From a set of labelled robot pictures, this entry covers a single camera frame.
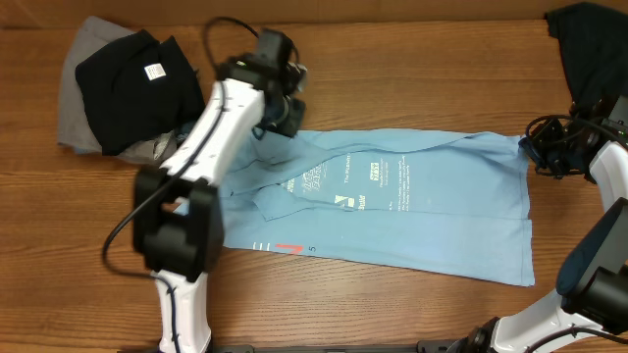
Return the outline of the light blue printed t-shirt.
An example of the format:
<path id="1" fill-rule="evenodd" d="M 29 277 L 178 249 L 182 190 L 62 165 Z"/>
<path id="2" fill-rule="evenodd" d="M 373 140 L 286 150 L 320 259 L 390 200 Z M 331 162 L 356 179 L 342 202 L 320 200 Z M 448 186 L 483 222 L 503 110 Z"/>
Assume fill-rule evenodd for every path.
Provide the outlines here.
<path id="1" fill-rule="evenodd" d="M 531 286 L 518 142 L 416 129 L 248 139 L 219 187 L 225 244 Z"/>

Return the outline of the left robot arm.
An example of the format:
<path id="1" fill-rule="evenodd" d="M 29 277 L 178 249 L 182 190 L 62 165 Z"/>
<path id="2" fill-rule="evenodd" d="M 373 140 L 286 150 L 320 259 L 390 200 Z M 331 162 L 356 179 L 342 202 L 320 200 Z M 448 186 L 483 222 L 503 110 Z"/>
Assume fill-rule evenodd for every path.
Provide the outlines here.
<path id="1" fill-rule="evenodd" d="M 224 243 L 219 186 L 250 136 L 293 137 L 305 105 L 294 98 L 306 68 L 293 42 L 264 29 L 252 53 L 221 64 L 212 96 L 187 140 L 159 168 L 134 182 L 133 248 L 157 286 L 160 352 L 205 352 L 207 277 Z"/>

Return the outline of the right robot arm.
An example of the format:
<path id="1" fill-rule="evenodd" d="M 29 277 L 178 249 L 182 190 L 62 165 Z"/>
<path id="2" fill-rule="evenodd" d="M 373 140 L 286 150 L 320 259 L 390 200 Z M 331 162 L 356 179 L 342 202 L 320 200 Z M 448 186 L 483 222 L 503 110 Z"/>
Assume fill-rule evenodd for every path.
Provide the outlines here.
<path id="1" fill-rule="evenodd" d="M 569 253 L 548 295 L 458 340 L 421 341 L 420 352 L 554 352 L 589 337 L 627 341 L 626 96 L 537 118 L 519 144 L 537 174 L 596 184 L 604 214 Z"/>

